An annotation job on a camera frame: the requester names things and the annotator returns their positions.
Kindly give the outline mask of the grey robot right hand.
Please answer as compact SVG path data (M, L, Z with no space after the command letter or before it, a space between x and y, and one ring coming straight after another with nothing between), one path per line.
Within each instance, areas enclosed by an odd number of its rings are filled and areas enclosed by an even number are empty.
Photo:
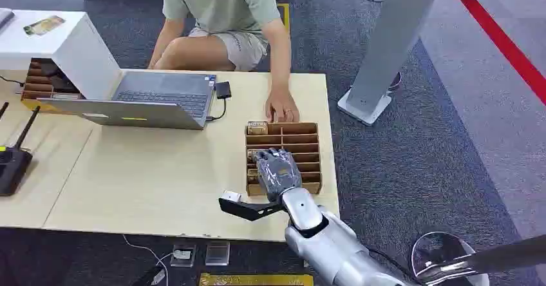
M302 187L302 176L291 152L263 149L253 154L252 159L258 170L258 182L270 202L278 202L287 189Z

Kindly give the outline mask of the person's left hand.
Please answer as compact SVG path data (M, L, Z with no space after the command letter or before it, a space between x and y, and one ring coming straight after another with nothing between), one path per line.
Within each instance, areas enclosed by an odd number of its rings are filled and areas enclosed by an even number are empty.
M265 103L265 113L269 122L299 122L297 105L288 90L273 90Z

